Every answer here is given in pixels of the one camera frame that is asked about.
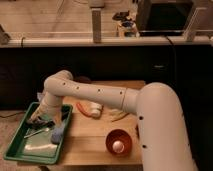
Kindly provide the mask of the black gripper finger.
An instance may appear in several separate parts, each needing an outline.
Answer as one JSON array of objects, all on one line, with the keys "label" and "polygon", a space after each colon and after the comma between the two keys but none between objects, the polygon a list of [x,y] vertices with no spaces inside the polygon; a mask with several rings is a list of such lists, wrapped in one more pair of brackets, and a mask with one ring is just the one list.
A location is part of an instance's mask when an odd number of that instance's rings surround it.
[{"label": "black gripper finger", "polygon": [[54,125],[53,121],[44,121],[44,120],[35,120],[35,121],[27,120],[26,123],[29,125],[30,128],[33,128],[33,129],[40,129],[43,127],[52,127]]}]

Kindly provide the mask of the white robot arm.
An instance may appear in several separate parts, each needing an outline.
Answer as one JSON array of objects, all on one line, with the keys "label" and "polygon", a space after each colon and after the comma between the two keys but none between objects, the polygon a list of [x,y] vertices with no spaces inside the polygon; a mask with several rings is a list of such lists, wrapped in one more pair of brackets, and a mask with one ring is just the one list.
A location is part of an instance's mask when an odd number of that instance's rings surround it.
[{"label": "white robot arm", "polygon": [[75,82],[67,70],[44,81],[45,95],[30,119],[47,114],[61,125],[65,96],[77,97],[137,116],[144,171],[198,171],[193,159],[184,114],[176,92],[154,82],[136,90]]}]

